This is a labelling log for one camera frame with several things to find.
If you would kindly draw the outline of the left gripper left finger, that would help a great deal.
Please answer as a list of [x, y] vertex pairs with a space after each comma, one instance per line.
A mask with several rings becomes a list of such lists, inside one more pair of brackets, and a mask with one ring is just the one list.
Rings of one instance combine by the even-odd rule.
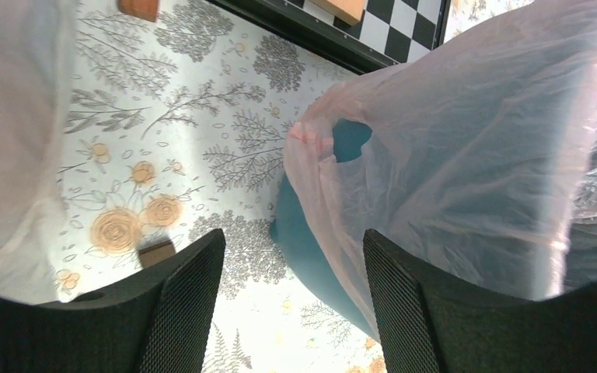
[[215, 229], [67, 303], [0, 298], [0, 372], [199, 372], [225, 254]]

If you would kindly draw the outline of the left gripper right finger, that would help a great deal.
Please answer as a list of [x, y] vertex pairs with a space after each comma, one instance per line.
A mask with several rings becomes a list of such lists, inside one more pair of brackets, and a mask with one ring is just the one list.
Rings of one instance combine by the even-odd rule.
[[482, 288], [373, 229], [365, 268], [390, 372], [597, 372], [597, 282], [545, 301]]

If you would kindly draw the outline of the pink plastic trash bag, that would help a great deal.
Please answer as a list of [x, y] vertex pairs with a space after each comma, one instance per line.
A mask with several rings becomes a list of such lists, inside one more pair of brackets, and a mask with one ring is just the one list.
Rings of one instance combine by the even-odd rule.
[[597, 1], [535, 1], [334, 85], [284, 164], [331, 275], [312, 291], [373, 338], [368, 229], [518, 298], [597, 281]]

